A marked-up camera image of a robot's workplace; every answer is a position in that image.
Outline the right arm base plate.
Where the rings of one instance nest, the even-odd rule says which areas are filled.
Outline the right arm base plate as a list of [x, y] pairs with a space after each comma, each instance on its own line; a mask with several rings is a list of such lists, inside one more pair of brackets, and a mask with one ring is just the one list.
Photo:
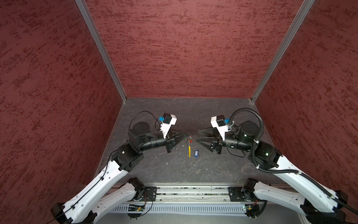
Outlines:
[[242, 187], [228, 187], [228, 195], [231, 202], [245, 202]]

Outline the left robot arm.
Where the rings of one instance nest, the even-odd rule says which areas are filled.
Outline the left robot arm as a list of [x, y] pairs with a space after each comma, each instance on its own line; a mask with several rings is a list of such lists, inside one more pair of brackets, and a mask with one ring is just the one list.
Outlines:
[[144, 196], [145, 186], [136, 177], [131, 178], [115, 192], [107, 192], [143, 160], [143, 151], [165, 147], [167, 152], [189, 138], [188, 133], [172, 131], [162, 124], [160, 134], [151, 133], [148, 123], [138, 122], [128, 131], [129, 140], [113, 151], [102, 171], [78, 194], [51, 209], [54, 220], [60, 224], [95, 224], [116, 206]]

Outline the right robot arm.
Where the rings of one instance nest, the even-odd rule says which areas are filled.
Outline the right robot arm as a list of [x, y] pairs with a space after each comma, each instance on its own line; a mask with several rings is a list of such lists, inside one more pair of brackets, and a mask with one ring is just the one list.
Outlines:
[[273, 174], [286, 182], [296, 192], [278, 189], [254, 178], [247, 179], [240, 193], [230, 189], [235, 199], [249, 202], [273, 202], [300, 213], [311, 224], [344, 224], [346, 214], [342, 211], [348, 196], [341, 190], [331, 190], [308, 176], [292, 164], [272, 145], [260, 141], [255, 153], [251, 148], [260, 128], [252, 121], [239, 126], [233, 125], [233, 131], [227, 126], [213, 123], [211, 128], [199, 130], [204, 137], [197, 142], [210, 151], [221, 154], [222, 148], [240, 150], [248, 153], [248, 159], [259, 169]]

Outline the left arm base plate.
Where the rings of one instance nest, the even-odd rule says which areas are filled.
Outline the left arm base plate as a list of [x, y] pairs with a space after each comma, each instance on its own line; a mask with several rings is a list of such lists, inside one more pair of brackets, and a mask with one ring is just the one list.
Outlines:
[[139, 200], [140, 202], [145, 202], [145, 198], [147, 197], [147, 201], [151, 202], [155, 202], [156, 201], [156, 195], [157, 195], [157, 187], [154, 186], [146, 186], [144, 187], [144, 193], [141, 197], [141, 199]]

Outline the large perforated keyring yellow segment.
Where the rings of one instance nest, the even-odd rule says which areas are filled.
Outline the large perforated keyring yellow segment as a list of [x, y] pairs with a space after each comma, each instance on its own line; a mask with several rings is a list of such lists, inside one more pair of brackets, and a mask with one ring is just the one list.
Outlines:
[[188, 138], [187, 138], [187, 145], [188, 145], [188, 157], [189, 158], [191, 158], [191, 143], [190, 143], [190, 141], [189, 140], [191, 140], [191, 136], [189, 136]]

